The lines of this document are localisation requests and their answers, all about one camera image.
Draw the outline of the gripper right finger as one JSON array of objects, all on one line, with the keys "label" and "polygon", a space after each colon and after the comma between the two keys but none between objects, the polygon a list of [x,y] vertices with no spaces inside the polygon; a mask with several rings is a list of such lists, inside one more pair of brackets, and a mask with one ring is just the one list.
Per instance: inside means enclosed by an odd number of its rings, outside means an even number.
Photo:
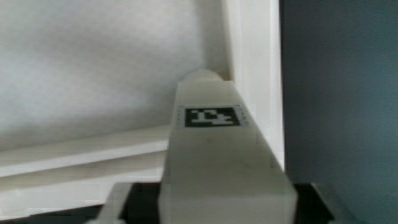
[{"label": "gripper right finger", "polygon": [[333,188],[319,183],[296,183],[298,193],[293,224],[358,224]]}]

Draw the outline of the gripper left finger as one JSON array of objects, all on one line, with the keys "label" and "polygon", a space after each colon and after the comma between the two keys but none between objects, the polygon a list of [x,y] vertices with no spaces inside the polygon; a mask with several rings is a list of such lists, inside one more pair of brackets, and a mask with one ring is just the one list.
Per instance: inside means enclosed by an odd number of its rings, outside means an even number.
[{"label": "gripper left finger", "polygon": [[94,224],[159,224],[159,183],[117,183]]}]

